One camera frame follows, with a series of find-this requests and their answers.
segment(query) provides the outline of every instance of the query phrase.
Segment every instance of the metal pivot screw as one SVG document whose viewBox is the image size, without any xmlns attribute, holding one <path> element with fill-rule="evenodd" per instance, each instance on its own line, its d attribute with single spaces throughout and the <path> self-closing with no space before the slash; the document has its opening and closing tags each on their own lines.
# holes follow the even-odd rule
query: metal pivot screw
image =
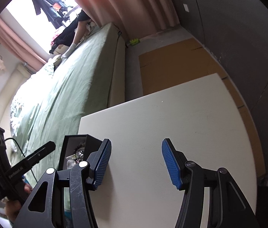
<svg viewBox="0 0 268 228">
<path fill-rule="evenodd" d="M 196 166 L 196 163 L 194 163 L 193 161 L 188 161 L 188 162 L 187 162 L 187 165 L 188 165 L 189 167 L 194 167 L 194 166 Z"/>
<path fill-rule="evenodd" d="M 48 168 L 48 169 L 46 170 L 46 173 L 47 173 L 47 174 L 52 174 L 52 173 L 54 173 L 54 171 L 55 171 L 54 168 Z"/>
<path fill-rule="evenodd" d="M 79 167 L 86 167 L 86 166 L 87 166 L 87 161 L 79 162 Z"/>
<path fill-rule="evenodd" d="M 220 173 L 226 174 L 228 173 L 228 170 L 224 167 L 220 168 Z"/>
</svg>

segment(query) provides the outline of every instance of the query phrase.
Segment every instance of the white board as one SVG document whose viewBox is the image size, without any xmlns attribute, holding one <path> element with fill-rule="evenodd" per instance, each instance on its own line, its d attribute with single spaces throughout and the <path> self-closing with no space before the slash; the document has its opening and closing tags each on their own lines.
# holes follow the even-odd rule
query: white board
<svg viewBox="0 0 268 228">
<path fill-rule="evenodd" d="M 183 192 L 170 180 L 161 153 L 164 138 L 203 168 L 227 168 L 255 211 L 251 145 L 217 74 L 85 116 L 79 134 L 112 142 L 103 183 L 90 192 L 101 228 L 175 227 Z M 207 227 L 208 201 L 206 191 L 201 227 Z"/>
</svg>

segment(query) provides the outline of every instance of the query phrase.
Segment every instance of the gray wall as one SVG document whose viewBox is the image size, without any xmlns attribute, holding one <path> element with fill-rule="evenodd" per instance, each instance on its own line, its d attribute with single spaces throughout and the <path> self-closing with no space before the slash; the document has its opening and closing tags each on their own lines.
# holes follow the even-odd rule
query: gray wall
<svg viewBox="0 0 268 228">
<path fill-rule="evenodd" d="M 260 0 L 172 1 L 181 25 L 213 53 L 245 99 L 268 172 L 268 9 Z"/>
</svg>

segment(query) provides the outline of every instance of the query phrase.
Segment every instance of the human hand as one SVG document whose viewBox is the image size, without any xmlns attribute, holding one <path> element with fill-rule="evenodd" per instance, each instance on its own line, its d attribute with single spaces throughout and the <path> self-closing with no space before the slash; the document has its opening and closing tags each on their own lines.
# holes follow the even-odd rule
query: human hand
<svg viewBox="0 0 268 228">
<path fill-rule="evenodd" d="M 33 190 L 33 188 L 31 187 L 31 185 L 29 185 L 28 183 L 25 183 L 24 191 L 26 193 L 30 194 L 32 190 Z M 7 218 L 12 223 L 15 222 L 21 207 L 22 206 L 21 206 L 21 204 L 20 204 L 20 202 L 18 200 L 16 200 L 16 201 L 7 201 L 6 202 L 6 205 L 4 207 L 4 211 L 5 211 L 5 214 L 6 214 Z"/>
</svg>

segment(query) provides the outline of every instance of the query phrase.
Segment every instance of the hand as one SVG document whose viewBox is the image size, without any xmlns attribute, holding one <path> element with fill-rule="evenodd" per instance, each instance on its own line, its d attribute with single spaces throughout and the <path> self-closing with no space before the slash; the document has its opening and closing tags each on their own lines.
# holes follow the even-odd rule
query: hand
<svg viewBox="0 0 268 228">
<path fill-rule="evenodd" d="M 31 187 L 31 185 L 25 183 L 24 191 L 27 192 L 28 194 L 30 194 L 32 190 L 33 190 L 33 188 Z M 7 218 L 12 223 L 15 222 L 15 220 L 19 214 L 20 209 L 21 209 L 21 204 L 18 200 L 7 201 L 7 203 L 4 207 L 5 214 L 6 214 Z"/>
<path fill-rule="evenodd" d="M 72 43 L 68 50 L 61 56 L 61 59 L 69 58 L 69 56 L 75 51 L 77 44 Z"/>
</svg>

